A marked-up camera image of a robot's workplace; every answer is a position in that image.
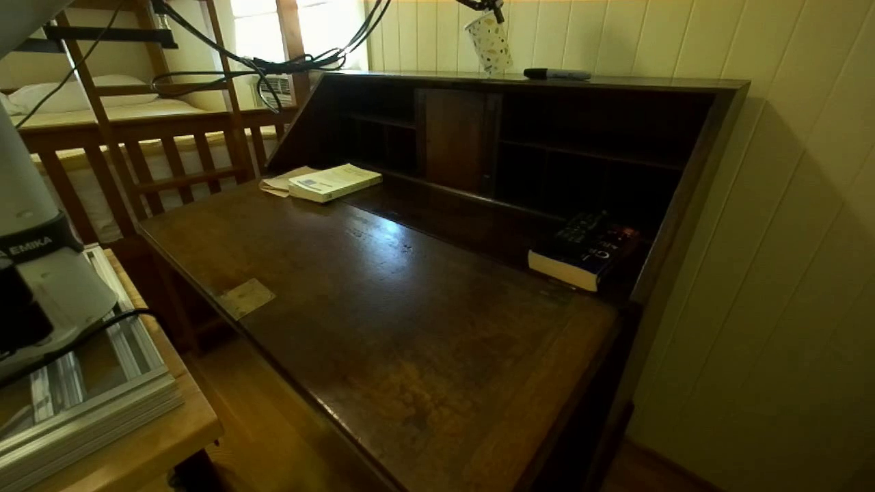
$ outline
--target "white device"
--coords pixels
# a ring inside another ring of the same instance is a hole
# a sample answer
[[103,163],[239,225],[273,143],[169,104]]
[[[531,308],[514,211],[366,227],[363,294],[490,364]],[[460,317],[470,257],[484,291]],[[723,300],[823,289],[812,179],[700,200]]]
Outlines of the white device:
[[[0,56],[68,3],[2,0]],[[0,110],[0,376],[68,346],[112,317],[114,302]]]

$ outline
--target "wooden desk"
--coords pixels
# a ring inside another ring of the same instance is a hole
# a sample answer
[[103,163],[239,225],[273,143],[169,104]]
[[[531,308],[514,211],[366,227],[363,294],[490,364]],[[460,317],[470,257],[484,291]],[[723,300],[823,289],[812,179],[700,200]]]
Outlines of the wooden desk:
[[385,178],[335,204],[244,186],[142,234],[389,484],[512,490],[537,476],[619,324],[607,300],[523,267],[545,227]]
[[[127,271],[110,253],[134,305],[145,305]],[[177,379],[180,404],[168,414],[140,425],[88,458],[56,473],[38,490],[142,490],[145,484],[168,481],[169,471],[220,439],[221,423],[205,393],[198,389],[180,356],[172,350],[164,330],[142,317],[162,358]]]

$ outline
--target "white paneled wall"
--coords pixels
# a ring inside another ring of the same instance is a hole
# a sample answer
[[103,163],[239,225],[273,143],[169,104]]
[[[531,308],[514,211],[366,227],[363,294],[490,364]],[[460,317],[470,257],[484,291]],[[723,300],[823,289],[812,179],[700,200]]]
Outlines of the white paneled wall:
[[[397,0],[377,70],[475,70],[455,0]],[[875,490],[873,0],[505,0],[514,70],[749,80],[633,434],[723,490]]]

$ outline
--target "window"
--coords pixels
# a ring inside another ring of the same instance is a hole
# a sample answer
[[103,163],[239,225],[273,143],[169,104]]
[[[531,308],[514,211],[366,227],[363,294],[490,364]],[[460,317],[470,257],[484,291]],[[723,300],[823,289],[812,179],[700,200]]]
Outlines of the window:
[[[236,18],[236,51],[244,56],[285,61],[276,0],[231,0]],[[362,0],[299,0],[304,51],[320,55],[345,47],[363,21]],[[366,69],[366,44],[362,44],[348,70]]]

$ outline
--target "wooden floor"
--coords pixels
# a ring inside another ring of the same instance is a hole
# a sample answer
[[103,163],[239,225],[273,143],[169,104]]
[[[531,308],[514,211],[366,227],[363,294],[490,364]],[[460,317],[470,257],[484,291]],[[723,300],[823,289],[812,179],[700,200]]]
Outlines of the wooden floor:
[[[225,438],[209,449],[232,492],[341,492],[381,481],[339,432],[244,342],[232,338],[186,361],[213,401]],[[624,442],[604,492],[706,492],[659,457]]]

